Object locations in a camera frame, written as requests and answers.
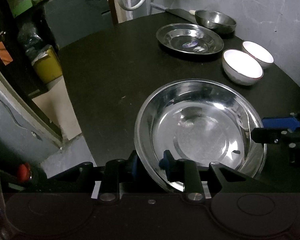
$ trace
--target door frame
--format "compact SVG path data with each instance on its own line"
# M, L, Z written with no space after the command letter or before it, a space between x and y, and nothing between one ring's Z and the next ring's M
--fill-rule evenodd
M63 138L55 129L49 127L33 110L32 108L16 93L10 86L8 81L0 72L0 95L7 100L11 107L13 107L27 122L29 122L37 131L40 131L45 138L50 140L57 147L61 147Z

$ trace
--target knife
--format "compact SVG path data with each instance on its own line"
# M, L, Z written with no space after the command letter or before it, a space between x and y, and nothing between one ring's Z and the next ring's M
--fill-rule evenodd
M165 7L163 5L156 4L156 3L150 3L150 6L157 9L157 10L170 13L172 15L175 15L177 17L180 17L184 20L187 20L187 21L197 25L197 21L195 20L195 17L186 10L183 10L183 9L169 9L168 7Z

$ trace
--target metal bolt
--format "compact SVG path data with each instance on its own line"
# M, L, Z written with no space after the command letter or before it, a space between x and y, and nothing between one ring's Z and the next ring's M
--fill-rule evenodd
M191 201L200 201L203 199L203 195L201 193L189 193L187 197Z
M112 193L103 193L99 197L102 201L113 201L115 200L115 195Z
M149 203L149 204L155 204L155 202L156 202L156 201L155 201L154 199L149 199L149 200L148 200L148 203Z

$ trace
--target plastic bag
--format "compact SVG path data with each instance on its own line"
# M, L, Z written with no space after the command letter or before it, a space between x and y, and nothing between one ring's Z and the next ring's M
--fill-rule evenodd
M33 61L46 45L38 35L38 30L32 22L23 24L18 33L18 42L25 49L30 61Z

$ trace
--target stainless steel plate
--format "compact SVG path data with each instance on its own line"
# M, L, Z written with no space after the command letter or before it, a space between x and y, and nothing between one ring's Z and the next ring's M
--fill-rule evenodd
M186 158L199 166L221 162L253 177L266 155L250 138L260 117L250 103L231 88L209 80L169 83L142 105L135 125L135 146L152 178L165 190L183 190L180 182L167 181L159 168L164 150L175 159Z
M157 31L158 41L167 48L195 55L211 55L223 49L218 34L195 24L169 24Z

